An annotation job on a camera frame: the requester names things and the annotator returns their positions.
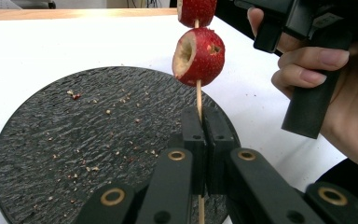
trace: black mechanical arm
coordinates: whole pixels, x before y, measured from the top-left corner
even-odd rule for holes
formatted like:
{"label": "black mechanical arm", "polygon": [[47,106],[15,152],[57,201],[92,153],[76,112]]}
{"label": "black mechanical arm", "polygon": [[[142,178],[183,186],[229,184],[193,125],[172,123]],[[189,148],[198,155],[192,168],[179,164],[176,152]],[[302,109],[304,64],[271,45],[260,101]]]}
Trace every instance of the black mechanical arm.
{"label": "black mechanical arm", "polygon": [[[265,52],[275,52],[282,32],[308,39],[313,47],[348,49],[358,41],[358,0],[235,0],[234,4],[264,10],[254,47]],[[321,72],[327,75],[324,84],[295,89],[284,130],[317,138],[339,75],[339,70]]]}
{"label": "black mechanical arm", "polygon": [[257,151],[242,148],[226,117],[212,107],[182,113],[151,179],[132,187],[112,183],[94,192],[77,224],[190,223],[192,195],[226,195],[234,224],[358,223],[358,199],[329,183],[305,193],[289,186]]}

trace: white tabletop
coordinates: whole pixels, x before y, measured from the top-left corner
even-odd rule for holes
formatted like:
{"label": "white tabletop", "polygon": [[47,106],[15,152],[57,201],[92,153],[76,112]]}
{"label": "white tabletop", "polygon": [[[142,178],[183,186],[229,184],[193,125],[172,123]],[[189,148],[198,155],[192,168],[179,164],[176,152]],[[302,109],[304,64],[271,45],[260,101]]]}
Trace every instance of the white tabletop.
{"label": "white tabletop", "polygon": [[[252,40],[217,18],[210,28],[226,44],[226,64],[203,90],[225,110],[243,147],[260,151],[301,190],[344,159],[321,136],[281,129],[289,100],[270,83],[277,56],[254,49]],[[187,30],[176,16],[0,21],[0,132],[24,101],[61,77],[121,65],[171,74],[177,40]]]}

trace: hand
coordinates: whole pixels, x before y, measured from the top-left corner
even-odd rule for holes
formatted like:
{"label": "hand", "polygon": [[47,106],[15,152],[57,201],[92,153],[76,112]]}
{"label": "hand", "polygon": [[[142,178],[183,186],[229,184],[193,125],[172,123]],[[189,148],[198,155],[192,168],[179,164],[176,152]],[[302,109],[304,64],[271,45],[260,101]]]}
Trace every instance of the hand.
{"label": "hand", "polygon": [[[248,10],[254,35],[257,35],[263,17],[260,9]],[[315,70],[335,71],[342,68],[321,134],[358,163],[358,43],[352,44],[349,51],[311,48],[307,47],[307,41],[282,34],[278,50],[283,53],[278,61],[280,70],[271,80],[289,98],[294,86],[313,88],[325,81],[325,76]]]}

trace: black round plate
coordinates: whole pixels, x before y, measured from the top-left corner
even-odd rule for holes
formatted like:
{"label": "black round plate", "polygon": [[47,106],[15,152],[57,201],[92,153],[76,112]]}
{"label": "black round plate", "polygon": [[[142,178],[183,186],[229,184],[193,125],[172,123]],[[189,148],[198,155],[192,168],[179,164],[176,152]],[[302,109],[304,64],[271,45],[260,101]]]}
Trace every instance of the black round plate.
{"label": "black round plate", "polygon": [[[101,186],[146,181],[170,135],[181,132],[182,109],[195,104],[195,88],[144,68],[96,68],[51,83],[0,134],[2,213],[10,223],[74,222]],[[224,200],[206,197],[206,223],[224,221]],[[197,202],[191,216],[197,223]]]}

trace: black handle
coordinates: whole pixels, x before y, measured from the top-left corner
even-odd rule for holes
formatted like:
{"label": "black handle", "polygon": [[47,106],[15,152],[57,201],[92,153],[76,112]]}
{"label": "black handle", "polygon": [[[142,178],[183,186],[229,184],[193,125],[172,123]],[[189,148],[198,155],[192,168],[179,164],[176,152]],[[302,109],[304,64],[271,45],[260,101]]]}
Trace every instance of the black handle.
{"label": "black handle", "polygon": [[[317,30],[310,44],[313,47],[347,50],[352,33],[341,22]],[[296,87],[284,118],[282,128],[309,138],[317,138],[324,122],[327,107],[336,87],[340,70],[319,71],[327,76],[326,81],[311,89]]]}

